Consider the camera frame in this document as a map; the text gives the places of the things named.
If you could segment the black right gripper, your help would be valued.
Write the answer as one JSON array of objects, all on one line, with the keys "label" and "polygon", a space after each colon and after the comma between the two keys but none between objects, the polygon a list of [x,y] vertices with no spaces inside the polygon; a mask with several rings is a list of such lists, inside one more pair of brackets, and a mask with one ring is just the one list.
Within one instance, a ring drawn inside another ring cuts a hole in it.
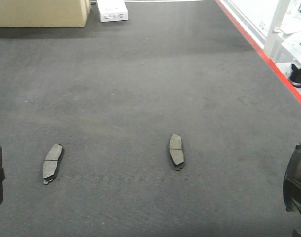
[{"label": "black right gripper", "polygon": [[[285,171],[283,199],[287,212],[301,215],[301,144],[296,144]],[[301,229],[294,229],[292,236],[301,237]]]}]

